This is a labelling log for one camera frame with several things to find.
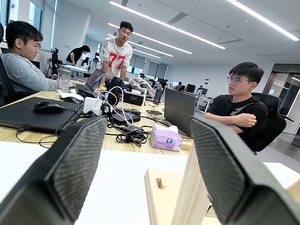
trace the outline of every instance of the gray sweatshirt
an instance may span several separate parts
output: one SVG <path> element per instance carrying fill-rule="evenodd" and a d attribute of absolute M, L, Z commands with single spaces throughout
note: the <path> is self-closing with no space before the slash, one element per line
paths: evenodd
<path fill-rule="evenodd" d="M 42 90 L 57 89 L 57 81 L 46 78 L 28 59 L 14 53 L 0 56 L 16 92 L 25 91 L 33 94 Z"/>

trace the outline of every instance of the purple tissue box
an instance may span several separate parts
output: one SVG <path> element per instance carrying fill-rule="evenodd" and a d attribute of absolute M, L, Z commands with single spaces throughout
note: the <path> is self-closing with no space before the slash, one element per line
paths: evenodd
<path fill-rule="evenodd" d="M 150 134 L 152 147 L 158 149 L 179 152 L 182 146 L 182 140 L 176 126 L 163 127 L 155 124 Z"/>

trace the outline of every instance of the white jersey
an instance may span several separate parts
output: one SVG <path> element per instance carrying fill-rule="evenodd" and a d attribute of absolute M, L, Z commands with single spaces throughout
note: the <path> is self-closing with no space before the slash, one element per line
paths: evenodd
<path fill-rule="evenodd" d="M 122 47 L 116 45 L 115 37 L 107 37 L 102 43 L 100 57 L 102 61 L 109 62 L 107 77 L 120 77 L 122 66 L 128 67 L 132 57 L 132 47 L 125 42 Z"/>

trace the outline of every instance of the black mouse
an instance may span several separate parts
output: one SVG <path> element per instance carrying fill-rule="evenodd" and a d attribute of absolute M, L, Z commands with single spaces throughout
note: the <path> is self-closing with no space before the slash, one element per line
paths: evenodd
<path fill-rule="evenodd" d="M 78 100 L 75 97 L 66 97 L 66 98 L 64 98 L 64 102 L 71 102 L 71 103 L 81 104 L 81 101 Z"/>
<path fill-rule="evenodd" d="M 37 113 L 61 113 L 66 108 L 54 102 L 39 102 L 33 106 L 33 109 Z"/>

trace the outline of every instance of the ceiling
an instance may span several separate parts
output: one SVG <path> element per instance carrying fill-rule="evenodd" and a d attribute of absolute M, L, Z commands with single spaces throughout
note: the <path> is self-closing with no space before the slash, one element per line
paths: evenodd
<path fill-rule="evenodd" d="M 88 38 L 102 42 L 108 33 L 117 32 L 116 28 L 108 26 L 107 23 L 119 25 L 124 20 L 132 23 L 137 33 L 192 52 L 191 55 L 186 54 L 132 35 L 130 41 L 142 42 L 142 45 L 174 56 L 160 56 L 160 53 L 135 46 L 140 51 L 161 57 L 159 60 L 147 56 L 153 61 L 167 64 L 233 61 L 237 63 L 254 61 L 258 64 L 261 61 L 300 63 L 300 41 L 290 40 L 226 0 L 113 0 L 119 4 L 127 2 L 126 7 L 165 23 L 181 18 L 172 26 L 220 44 L 226 48 L 225 50 L 113 6 L 109 4 L 109 0 L 68 1 L 91 10 Z M 239 2 L 300 38 L 299 0 L 239 0 Z"/>

